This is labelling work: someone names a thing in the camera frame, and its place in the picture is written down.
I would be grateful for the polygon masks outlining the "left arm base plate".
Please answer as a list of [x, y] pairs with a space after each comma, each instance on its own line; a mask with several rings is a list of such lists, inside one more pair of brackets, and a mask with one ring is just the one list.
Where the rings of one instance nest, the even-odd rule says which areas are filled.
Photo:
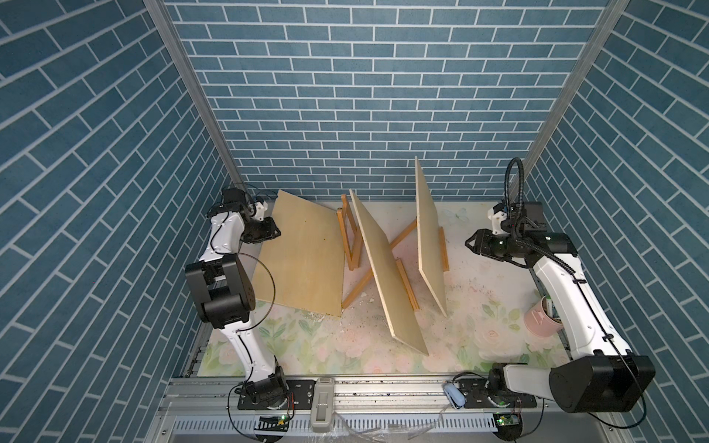
[[[288, 389], [294, 394], [295, 409], [309, 411], [314, 400], [316, 380], [312, 378], [295, 378], [287, 380]], [[253, 402], [247, 394], [240, 396], [237, 404], [239, 411], [283, 410], [286, 405], [285, 395], [277, 396], [270, 401]]]

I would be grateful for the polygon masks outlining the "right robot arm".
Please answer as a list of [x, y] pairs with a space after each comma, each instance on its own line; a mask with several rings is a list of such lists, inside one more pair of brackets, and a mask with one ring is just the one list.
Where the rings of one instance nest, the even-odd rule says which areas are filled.
[[552, 369], [496, 364], [489, 372], [490, 391], [551, 400], [567, 413], [627, 413], [644, 403], [655, 367], [620, 337], [566, 234], [496, 236], [479, 229], [465, 245], [475, 254], [530, 271], [561, 318], [571, 356], [569, 363]]

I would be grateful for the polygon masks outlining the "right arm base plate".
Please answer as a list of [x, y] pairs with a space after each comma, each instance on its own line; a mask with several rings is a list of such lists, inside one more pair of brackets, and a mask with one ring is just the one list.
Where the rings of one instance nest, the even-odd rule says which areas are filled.
[[457, 380], [456, 384], [465, 396], [465, 409], [537, 408], [537, 399], [534, 396], [510, 391], [492, 392], [487, 388], [487, 380], [482, 378], [462, 378]]

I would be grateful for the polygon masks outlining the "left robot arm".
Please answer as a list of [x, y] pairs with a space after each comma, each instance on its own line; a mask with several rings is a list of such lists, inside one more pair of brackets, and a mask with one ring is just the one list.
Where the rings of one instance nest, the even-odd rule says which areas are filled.
[[198, 316], [234, 347], [247, 380], [240, 394], [269, 408], [290, 399], [284, 371], [258, 334], [252, 316], [256, 294], [241, 260], [242, 244], [259, 244], [281, 235], [268, 204], [241, 188], [225, 188], [207, 213], [209, 243], [198, 261], [185, 267]]

